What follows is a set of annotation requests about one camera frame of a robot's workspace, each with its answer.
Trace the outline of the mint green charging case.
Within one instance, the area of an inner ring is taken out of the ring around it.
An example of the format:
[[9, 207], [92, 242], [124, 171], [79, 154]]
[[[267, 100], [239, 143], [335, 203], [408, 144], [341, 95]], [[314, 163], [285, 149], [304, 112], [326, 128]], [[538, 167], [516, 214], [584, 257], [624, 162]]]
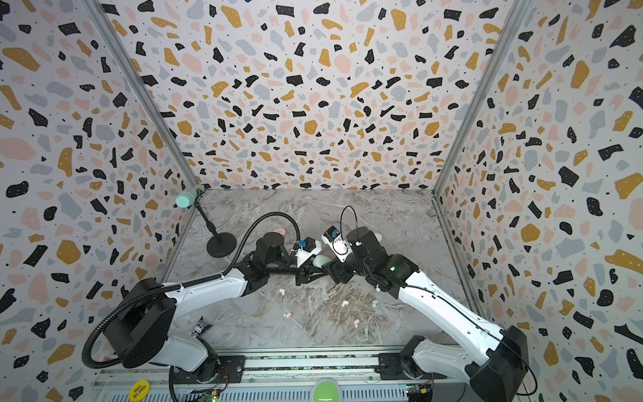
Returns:
[[327, 256], [319, 255], [319, 256], [314, 257], [314, 259], [312, 261], [312, 264], [316, 268], [323, 268], [323, 266], [325, 266], [326, 264], [328, 264], [331, 261], [332, 261], [331, 258], [329, 258]]

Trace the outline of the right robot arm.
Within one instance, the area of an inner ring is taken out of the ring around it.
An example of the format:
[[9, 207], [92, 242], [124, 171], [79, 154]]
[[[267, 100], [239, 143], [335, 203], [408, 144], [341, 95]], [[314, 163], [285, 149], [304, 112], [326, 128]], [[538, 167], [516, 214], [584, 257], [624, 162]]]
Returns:
[[474, 313], [441, 290], [417, 264], [390, 255], [378, 236], [358, 227], [347, 236], [332, 226], [323, 242], [335, 259], [323, 270], [337, 283], [362, 276], [374, 288], [416, 309], [437, 324], [456, 344], [414, 336], [396, 354], [392, 374], [420, 380], [431, 374], [467, 383], [484, 401], [512, 401], [531, 369], [527, 337], [518, 328], [503, 329]]

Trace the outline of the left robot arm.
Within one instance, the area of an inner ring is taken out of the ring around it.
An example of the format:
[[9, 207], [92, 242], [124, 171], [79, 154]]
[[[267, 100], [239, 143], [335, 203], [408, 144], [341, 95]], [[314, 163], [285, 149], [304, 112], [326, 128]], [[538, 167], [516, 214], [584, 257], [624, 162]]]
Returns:
[[131, 301], [148, 291], [161, 293], [150, 301], [140, 301], [107, 325], [105, 336], [114, 348], [120, 364], [133, 369], [146, 363], [174, 366], [187, 372], [200, 370], [216, 352], [201, 340], [172, 335], [175, 321], [189, 313], [228, 299], [248, 296], [268, 283], [272, 275], [293, 275], [297, 284], [317, 278], [321, 269], [315, 259], [323, 244], [311, 237], [294, 244], [288, 251], [284, 237], [276, 232], [256, 241], [256, 249], [238, 261], [227, 274], [216, 274], [196, 285], [182, 284], [169, 290], [154, 280], [145, 280], [132, 290]]

